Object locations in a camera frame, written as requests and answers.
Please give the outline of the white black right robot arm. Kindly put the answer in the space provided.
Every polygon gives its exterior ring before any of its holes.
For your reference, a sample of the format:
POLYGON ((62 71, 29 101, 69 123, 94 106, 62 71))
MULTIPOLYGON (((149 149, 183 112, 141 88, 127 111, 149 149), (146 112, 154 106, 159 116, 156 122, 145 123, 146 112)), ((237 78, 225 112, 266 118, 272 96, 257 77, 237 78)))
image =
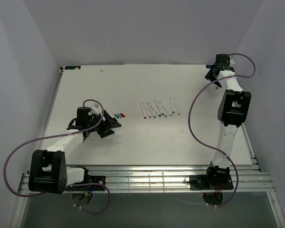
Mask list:
POLYGON ((233 189, 230 160, 234 138, 247 118, 251 94, 237 83, 230 57, 218 54, 204 84, 190 66, 170 66, 166 74, 122 77, 109 91, 112 107, 126 112, 121 130, 102 141, 101 162, 113 165, 205 164, 205 174, 191 175, 192 189, 233 189), (139 99, 161 95, 164 89, 181 95, 171 109, 153 120, 141 120, 139 99))

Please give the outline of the black cap marker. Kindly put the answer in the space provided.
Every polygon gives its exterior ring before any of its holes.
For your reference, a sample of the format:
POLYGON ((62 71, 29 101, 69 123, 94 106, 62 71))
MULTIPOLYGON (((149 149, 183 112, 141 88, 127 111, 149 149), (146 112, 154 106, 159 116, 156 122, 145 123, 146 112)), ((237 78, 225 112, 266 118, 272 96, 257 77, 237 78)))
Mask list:
POLYGON ((158 104, 156 103, 156 100, 154 100, 154 103, 155 103, 156 111, 158 112, 158 115, 161 116, 161 111, 160 111, 158 104))

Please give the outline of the red cap marker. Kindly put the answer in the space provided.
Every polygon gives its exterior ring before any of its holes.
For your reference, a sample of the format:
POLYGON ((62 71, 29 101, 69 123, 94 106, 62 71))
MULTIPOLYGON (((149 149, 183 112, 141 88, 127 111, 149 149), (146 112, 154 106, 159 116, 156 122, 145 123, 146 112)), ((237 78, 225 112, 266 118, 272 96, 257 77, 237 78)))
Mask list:
POLYGON ((147 116, 146 116, 146 113, 145 113, 143 104, 141 103, 140 105, 141 105, 141 110, 142 110, 143 118, 146 119, 147 116))

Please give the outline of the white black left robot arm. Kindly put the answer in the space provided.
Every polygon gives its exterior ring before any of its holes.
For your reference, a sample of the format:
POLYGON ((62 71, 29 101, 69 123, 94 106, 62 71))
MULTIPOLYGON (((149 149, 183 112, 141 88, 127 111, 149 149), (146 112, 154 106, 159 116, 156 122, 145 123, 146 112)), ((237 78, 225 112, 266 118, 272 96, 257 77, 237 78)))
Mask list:
POLYGON ((107 111, 97 113, 95 108, 79 107, 76 118, 67 127, 67 134, 44 150, 32 154, 28 188, 32 192, 63 193, 76 185, 86 190, 91 185, 88 169, 82 166, 67 167, 66 158, 82 144, 91 133, 101 138, 114 134, 122 125, 107 111))

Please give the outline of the light green cap marker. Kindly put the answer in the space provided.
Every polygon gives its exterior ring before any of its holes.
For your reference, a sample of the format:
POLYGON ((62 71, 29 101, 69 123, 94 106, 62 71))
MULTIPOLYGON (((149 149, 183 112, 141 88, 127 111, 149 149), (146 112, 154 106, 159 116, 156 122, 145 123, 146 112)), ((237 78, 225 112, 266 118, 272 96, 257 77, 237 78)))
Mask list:
POLYGON ((165 105, 163 105, 161 102, 160 102, 160 105, 162 106, 164 111, 167 113, 167 115, 172 116, 172 113, 167 109, 167 107, 165 105))

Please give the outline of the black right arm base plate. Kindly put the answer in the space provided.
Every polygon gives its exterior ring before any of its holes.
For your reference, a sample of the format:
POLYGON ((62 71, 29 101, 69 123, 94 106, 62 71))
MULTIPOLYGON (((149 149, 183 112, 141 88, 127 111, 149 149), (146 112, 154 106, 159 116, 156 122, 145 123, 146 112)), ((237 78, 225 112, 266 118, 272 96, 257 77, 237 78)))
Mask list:
POLYGON ((229 175, 226 179, 210 179, 207 175, 189 175, 184 178, 184 183, 190 185, 191 190, 233 190, 232 178, 229 175))

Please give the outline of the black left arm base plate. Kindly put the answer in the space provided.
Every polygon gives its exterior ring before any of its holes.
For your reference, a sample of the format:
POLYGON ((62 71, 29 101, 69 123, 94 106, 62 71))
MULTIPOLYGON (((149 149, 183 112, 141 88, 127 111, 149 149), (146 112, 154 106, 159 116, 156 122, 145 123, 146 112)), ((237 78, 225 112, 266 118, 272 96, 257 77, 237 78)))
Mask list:
POLYGON ((88 184, 88 183, 98 183, 98 184, 105 185, 105 182, 106 182, 106 177, 105 176, 91 176, 91 175, 87 175, 82 182, 75 183, 72 186, 68 186, 66 188, 66 191, 86 191, 86 192, 90 192, 90 191, 104 191, 105 188, 101 187, 99 185, 85 185, 85 186, 77 186, 77 187, 76 187, 76 185, 88 184))

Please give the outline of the light blue cap marker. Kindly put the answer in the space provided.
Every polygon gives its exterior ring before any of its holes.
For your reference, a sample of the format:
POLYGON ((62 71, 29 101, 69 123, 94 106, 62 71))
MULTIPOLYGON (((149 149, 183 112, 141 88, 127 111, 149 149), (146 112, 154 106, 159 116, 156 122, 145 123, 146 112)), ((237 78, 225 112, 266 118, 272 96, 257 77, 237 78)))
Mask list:
POLYGON ((171 105, 171 112, 172 112, 172 114, 174 114, 175 110, 174 110, 174 106, 173 106, 173 100, 171 97, 170 97, 170 105, 171 105))

